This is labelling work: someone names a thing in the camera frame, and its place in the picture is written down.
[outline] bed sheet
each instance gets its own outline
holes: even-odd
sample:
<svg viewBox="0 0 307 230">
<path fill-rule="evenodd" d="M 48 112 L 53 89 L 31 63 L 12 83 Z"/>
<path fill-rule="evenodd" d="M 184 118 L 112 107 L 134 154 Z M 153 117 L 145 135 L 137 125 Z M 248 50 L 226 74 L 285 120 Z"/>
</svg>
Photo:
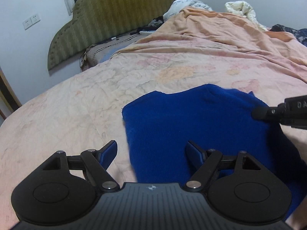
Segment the bed sheet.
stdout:
<svg viewBox="0 0 307 230">
<path fill-rule="evenodd" d="M 108 172 L 120 184 L 135 182 L 121 111 L 136 98 L 211 83 L 253 91 L 276 106 L 286 97 L 307 94 L 306 65 L 307 48 L 290 33 L 260 32 L 232 14 L 183 9 L 156 33 L 54 86 L 5 120 L 0 128 L 0 229 L 17 222 L 10 204 L 13 188 L 57 150 L 76 155 L 114 139 L 118 155 Z M 307 161 L 307 131 L 287 126 L 283 131 Z M 294 229 L 303 227 L 306 211 L 307 199 L 287 222 Z"/>
</svg>

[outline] bed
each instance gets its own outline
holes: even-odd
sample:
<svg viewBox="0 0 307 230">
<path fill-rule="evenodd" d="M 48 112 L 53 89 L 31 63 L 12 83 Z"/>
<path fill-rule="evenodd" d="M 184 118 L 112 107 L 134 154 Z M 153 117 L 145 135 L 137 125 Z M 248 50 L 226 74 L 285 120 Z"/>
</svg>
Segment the bed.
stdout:
<svg viewBox="0 0 307 230">
<path fill-rule="evenodd" d="M 260 32 L 248 19 L 186 7 L 155 33 L 27 102 L 0 128 L 0 229 L 17 222 L 13 188 L 57 150 L 76 155 L 110 140 L 108 168 L 122 185 L 136 182 L 122 108 L 152 91 L 176 93 L 203 84 L 253 91 L 269 106 L 307 94 L 307 48 L 292 34 Z M 282 127 L 307 161 L 307 131 Z M 307 199 L 288 218 L 307 224 Z"/>
</svg>

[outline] dark patterned cloth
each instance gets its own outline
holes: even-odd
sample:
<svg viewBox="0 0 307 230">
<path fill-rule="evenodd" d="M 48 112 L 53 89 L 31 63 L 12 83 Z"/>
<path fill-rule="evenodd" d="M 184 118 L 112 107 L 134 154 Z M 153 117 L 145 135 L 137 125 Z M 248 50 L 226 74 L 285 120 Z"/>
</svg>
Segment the dark patterned cloth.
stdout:
<svg viewBox="0 0 307 230">
<path fill-rule="evenodd" d="M 307 28 L 297 30 L 290 27 L 285 27 L 280 24 L 276 24 L 271 28 L 270 31 L 292 33 L 300 43 L 307 47 Z"/>
</svg>

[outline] logo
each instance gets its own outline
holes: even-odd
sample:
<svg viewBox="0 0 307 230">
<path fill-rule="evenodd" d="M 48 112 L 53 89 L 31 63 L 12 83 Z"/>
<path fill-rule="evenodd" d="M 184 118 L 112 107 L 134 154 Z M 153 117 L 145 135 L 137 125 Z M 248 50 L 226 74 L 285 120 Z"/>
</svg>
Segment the logo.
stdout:
<svg viewBox="0 0 307 230">
<path fill-rule="evenodd" d="M 307 107 L 306 101 L 303 102 L 303 105 L 302 105 L 302 103 L 301 103 L 300 101 L 297 102 L 297 108 L 300 109 L 300 108 L 302 108 L 302 107 L 303 107 L 303 108 L 304 108 L 304 107 Z"/>
<path fill-rule="evenodd" d="M 150 189 L 151 191 L 155 190 L 157 187 L 155 185 L 151 185 L 149 187 L 147 187 L 148 189 Z"/>
</svg>

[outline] wrinkled fabric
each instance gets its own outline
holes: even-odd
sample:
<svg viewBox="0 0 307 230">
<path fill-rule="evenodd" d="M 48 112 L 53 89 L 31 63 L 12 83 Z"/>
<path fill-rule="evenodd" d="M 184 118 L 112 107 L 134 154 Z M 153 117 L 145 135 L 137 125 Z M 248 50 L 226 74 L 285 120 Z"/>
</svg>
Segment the wrinkled fabric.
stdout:
<svg viewBox="0 0 307 230">
<path fill-rule="evenodd" d="M 148 26 L 160 27 L 164 23 L 163 16 L 159 16 L 158 18 L 153 19 Z"/>
<path fill-rule="evenodd" d="M 302 43 L 305 47 L 307 47 L 307 28 L 302 28 L 297 30 L 290 27 L 285 27 L 280 24 L 276 24 L 271 28 L 270 31 L 292 33 L 300 43 Z"/>
<path fill-rule="evenodd" d="M 13 188 L 57 150 L 79 155 L 114 139 L 118 153 L 107 171 L 121 185 L 135 182 L 122 108 L 152 91 L 172 94 L 205 83 L 253 91 L 276 106 L 287 97 L 307 94 L 306 47 L 287 32 L 260 32 L 246 18 L 183 9 L 152 35 L 54 86 L 4 121 L 0 229 L 18 221 L 10 205 Z M 282 130 L 307 161 L 307 131 Z M 305 199 L 287 223 L 303 228 L 306 212 Z"/>
<path fill-rule="evenodd" d="M 186 6 L 203 8 L 212 11 L 212 8 L 210 8 L 207 4 L 204 4 L 203 2 L 198 0 L 176 0 L 172 3 L 169 10 L 163 15 L 164 22 L 166 22 L 172 16 L 177 15 L 180 10 L 182 10 Z"/>
<path fill-rule="evenodd" d="M 246 1 L 227 2 L 225 3 L 225 11 L 249 19 L 257 25 L 260 31 L 268 31 L 266 26 L 257 21 L 255 10 Z"/>
</svg>

